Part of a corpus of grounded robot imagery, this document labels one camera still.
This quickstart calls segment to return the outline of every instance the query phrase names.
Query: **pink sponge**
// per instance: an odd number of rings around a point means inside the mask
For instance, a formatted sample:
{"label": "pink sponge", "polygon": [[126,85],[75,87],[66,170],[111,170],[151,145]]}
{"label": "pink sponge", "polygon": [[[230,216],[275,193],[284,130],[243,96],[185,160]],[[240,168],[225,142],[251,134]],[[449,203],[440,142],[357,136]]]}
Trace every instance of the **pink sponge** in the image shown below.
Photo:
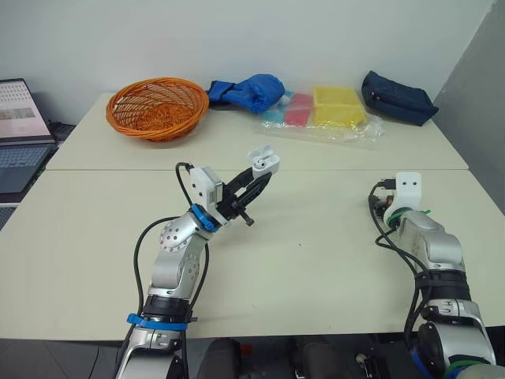
{"label": "pink sponge", "polygon": [[284,114],[287,125],[305,126],[312,110],[312,95],[295,93]]}

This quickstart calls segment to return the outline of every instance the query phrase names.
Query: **laptop screen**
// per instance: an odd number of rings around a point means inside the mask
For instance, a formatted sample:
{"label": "laptop screen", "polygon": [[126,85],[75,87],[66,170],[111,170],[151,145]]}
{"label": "laptop screen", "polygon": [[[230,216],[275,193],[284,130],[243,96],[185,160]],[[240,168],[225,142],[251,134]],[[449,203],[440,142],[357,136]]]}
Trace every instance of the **laptop screen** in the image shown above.
{"label": "laptop screen", "polygon": [[0,81],[0,144],[50,141],[53,138],[24,80]]}

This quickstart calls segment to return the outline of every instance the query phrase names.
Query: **dark blue pencil case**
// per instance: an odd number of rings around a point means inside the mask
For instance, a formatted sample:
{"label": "dark blue pencil case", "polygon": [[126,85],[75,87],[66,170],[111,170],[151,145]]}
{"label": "dark blue pencil case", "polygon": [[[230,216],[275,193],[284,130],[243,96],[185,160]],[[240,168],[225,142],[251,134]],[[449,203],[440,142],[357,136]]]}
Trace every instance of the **dark blue pencil case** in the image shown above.
{"label": "dark blue pencil case", "polygon": [[439,110],[424,90],[390,81],[373,71],[363,80],[361,93],[368,107],[419,126]]}

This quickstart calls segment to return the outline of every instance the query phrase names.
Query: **white wall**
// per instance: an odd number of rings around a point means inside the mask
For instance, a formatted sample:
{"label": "white wall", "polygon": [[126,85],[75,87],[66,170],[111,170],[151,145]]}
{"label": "white wall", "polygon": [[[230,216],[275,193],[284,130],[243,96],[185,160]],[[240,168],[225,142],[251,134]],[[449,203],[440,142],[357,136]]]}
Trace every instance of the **white wall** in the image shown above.
{"label": "white wall", "polygon": [[288,88],[360,88],[374,69],[434,98],[492,0],[0,0],[0,77],[77,122],[146,77],[207,88],[273,73]]}

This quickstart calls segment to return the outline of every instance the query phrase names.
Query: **white table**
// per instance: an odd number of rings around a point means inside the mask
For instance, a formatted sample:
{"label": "white table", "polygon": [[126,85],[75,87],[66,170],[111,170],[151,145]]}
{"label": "white table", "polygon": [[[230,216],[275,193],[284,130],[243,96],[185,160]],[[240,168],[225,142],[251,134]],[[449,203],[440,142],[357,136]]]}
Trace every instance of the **white table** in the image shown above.
{"label": "white table", "polygon": [[[413,279],[374,246],[366,203],[395,172],[280,171],[248,207],[256,223],[235,220],[211,241],[189,336],[401,331]],[[468,171],[421,173],[422,207],[460,239],[485,324],[504,325],[505,218]],[[122,339],[137,237],[187,208],[173,172],[45,172],[0,232],[0,337]],[[140,252],[145,286],[160,229]]]}
{"label": "white table", "polygon": [[99,97],[48,170],[173,170],[190,161],[216,170],[240,170],[247,152],[272,144],[284,170],[467,169],[465,161],[432,122],[421,128],[385,122],[376,146],[329,144],[258,133],[259,120],[245,111],[209,111],[186,137],[150,142],[116,132],[105,119],[111,94]]}

